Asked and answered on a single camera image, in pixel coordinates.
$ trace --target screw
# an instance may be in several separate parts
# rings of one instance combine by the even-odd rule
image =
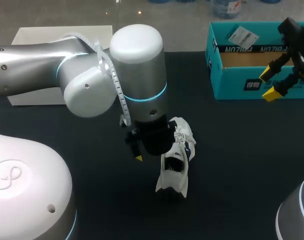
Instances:
[[[150,111],[151,116],[154,116],[155,114],[157,114],[157,110],[153,109],[152,111]]]

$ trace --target cable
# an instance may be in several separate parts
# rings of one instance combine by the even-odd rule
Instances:
[[[115,86],[115,90],[116,90],[118,99],[120,101],[120,104],[121,104],[121,107],[123,110],[123,115],[121,115],[121,117],[120,117],[120,124],[124,123],[126,126],[129,127],[131,125],[131,117],[130,117],[129,108],[128,108],[128,105],[126,102],[126,98],[123,94],[117,72],[114,68],[114,64],[113,64],[111,58],[103,51],[100,41],[97,40],[95,42],[95,44],[92,44],[86,37],[82,36],[79,33],[75,33],[75,32],[72,32],[64,37],[65,38],[66,37],[75,37],[77,39],[80,39],[86,45],[88,45],[93,50],[93,52],[97,53],[98,68],[102,71],[103,74],[105,73],[105,68],[104,68],[104,63],[103,63],[102,59],[104,59],[106,61],[107,65],[110,69],[110,75],[112,77],[112,80],[113,80],[113,83]]]

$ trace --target white robotic arm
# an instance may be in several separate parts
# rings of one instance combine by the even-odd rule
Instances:
[[[127,26],[115,33],[109,50],[78,35],[0,46],[0,96],[60,87],[68,109],[85,118],[104,113],[118,96],[122,123],[135,126],[126,136],[134,156],[142,159],[139,141],[153,155],[166,153],[175,126],[166,117],[160,33]],[[0,135],[0,240],[76,240],[76,221],[63,159],[43,144]]]

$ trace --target yellow fingertip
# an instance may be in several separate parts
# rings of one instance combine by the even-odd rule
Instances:
[[[141,161],[141,162],[143,161],[143,159],[142,159],[142,156],[141,156],[141,155],[140,155],[140,156],[137,156],[137,157],[136,157],[136,159],[137,159],[137,160],[139,160],[139,161]]]
[[[266,69],[264,70],[264,72],[262,72],[262,74],[261,74],[261,76],[260,76],[260,79],[261,79],[263,82],[266,82],[266,81],[262,79],[262,76],[263,76],[267,71],[269,71],[269,70],[270,70],[270,66],[268,65],[268,66],[266,67]]]
[[[278,93],[275,89],[274,86],[271,87],[266,93],[262,95],[262,97],[267,100],[268,102],[271,102],[275,99],[282,98],[282,95]]]

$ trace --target cardboard box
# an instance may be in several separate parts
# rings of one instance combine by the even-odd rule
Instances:
[[[48,26],[21,27],[12,45],[43,44],[56,41],[69,33],[79,33],[90,41],[99,40],[102,47],[110,47],[112,26]],[[60,87],[41,89],[8,97],[13,106],[65,105]]]
[[[205,56],[214,96],[217,100],[262,99],[276,81],[293,73],[289,61],[282,71],[267,83],[259,77],[269,62],[287,50],[278,32],[281,22],[212,22],[209,26]],[[249,49],[230,42],[231,33],[239,26],[259,39]],[[285,99],[304,99],[304,83],[299,81]]]

